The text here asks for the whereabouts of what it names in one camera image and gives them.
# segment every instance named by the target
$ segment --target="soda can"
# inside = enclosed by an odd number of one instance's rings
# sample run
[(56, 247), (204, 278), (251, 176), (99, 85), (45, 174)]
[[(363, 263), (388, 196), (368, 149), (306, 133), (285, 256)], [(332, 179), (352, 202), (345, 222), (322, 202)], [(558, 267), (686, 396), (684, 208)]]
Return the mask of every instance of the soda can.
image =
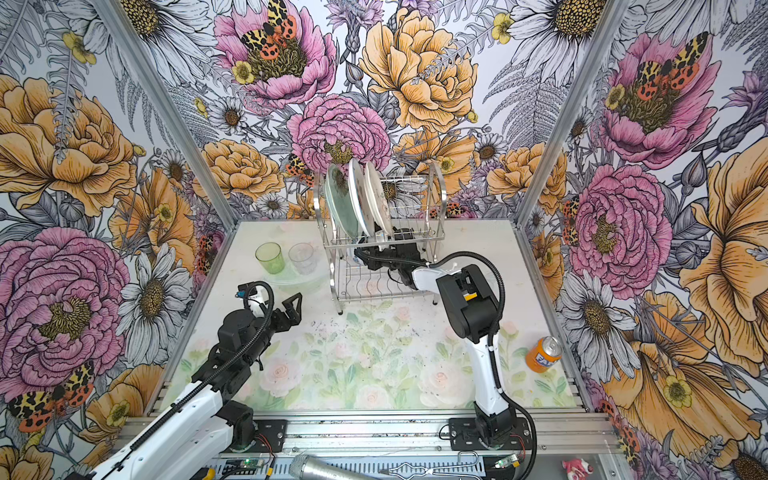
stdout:
[(563, 356), (563, 347), (553, 336), (541, 338), (525, 356), (528, 368), (536, 373), (546, 372)]

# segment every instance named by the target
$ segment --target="metal tongs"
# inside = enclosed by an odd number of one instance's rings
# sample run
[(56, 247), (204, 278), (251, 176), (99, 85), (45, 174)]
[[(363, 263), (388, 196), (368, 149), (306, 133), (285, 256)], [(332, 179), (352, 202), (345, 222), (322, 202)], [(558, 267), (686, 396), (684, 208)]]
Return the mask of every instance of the metal tongs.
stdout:
[[(475, 460), (472, 463), (461, 463), (462, 455), (473, 455)], [(384, 468), (383, 470), (379, 470), (379, 473), (381, 475), (393, 475), (402, 480), (411, 480), (411, 478), (414, 478), (414, 477), (426, 477), (427, 475), (432, 477), (459, 477), (459, 478), (474, 478), (475, 480), (482, 480), (477, 475), (467, 475), (461, 472), (445, 472), (445, 470), (450, 470), (451, 468), (468, 468), (468, 467), (477, 466), (477, 464), (480, 463), (480, 456), (477, 454), (477, 452), (459, 452), (458, 458), (456, 459), (456, 461), (459, 462), (456, 465), (447, 465), (445, 467), (431, 467), (431, 468), (426, 468), (420, 465), (419, 466), (411, 465), (410, 463), (405, 462), (405, 463), (401, 463), (400, 465), (397, 465), (395, 468)], [(411, 475), (407, 477), (399, 473), (401, 469), (406, 467), (413, 470), (413, 473), (411, 473)]]

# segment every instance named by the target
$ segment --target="green glass cup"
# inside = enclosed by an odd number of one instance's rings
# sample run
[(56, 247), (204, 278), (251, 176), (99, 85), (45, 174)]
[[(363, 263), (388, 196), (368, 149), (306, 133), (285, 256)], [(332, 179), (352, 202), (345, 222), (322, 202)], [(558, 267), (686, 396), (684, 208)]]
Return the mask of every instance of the green glass cup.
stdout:
[(280, 245), (274, 242), (264, 243), (259, 246), (256, 249), (256, 260), (259, 260), (261, 266), (273, 275), (282, 272), (286, 267), (283, 251), (280, 249)]

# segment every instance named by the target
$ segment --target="green plate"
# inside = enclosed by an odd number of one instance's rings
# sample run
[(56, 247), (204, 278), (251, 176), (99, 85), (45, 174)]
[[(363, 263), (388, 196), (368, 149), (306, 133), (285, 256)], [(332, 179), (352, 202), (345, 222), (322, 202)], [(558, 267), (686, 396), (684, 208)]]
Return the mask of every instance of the green plate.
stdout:
[(326, 174), (326, 203), (333, 221), (340, 225), (350, 238), (360, 236), (360, 225), (357, 223), (352, 198), (349, 195), (349, 184), (344, 173), (335, 164), (328, 166)]

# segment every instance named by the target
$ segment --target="pink toy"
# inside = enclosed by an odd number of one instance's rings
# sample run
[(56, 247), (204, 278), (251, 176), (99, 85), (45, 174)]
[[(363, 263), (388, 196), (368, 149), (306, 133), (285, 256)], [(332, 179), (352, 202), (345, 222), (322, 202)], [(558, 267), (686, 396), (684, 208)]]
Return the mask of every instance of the pink toy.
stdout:
[(588, 475), (594, 472), (594, 468), (581, 458), (574, 458), (569, 462), (563, 462), (565, 476), (568, 480), (585, 480)]

